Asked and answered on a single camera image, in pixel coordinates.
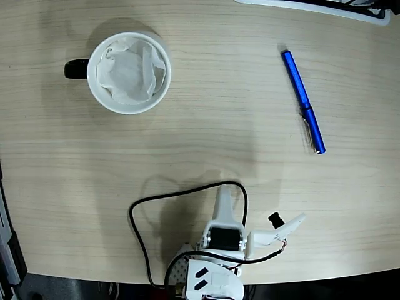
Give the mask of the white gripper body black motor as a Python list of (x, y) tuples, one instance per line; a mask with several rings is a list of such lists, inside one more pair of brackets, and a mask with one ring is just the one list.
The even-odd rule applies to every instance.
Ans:
[(209, 227), (203, 231), (197, 250), (226, 258), (244, 259), (244, 233), (242, 227)]

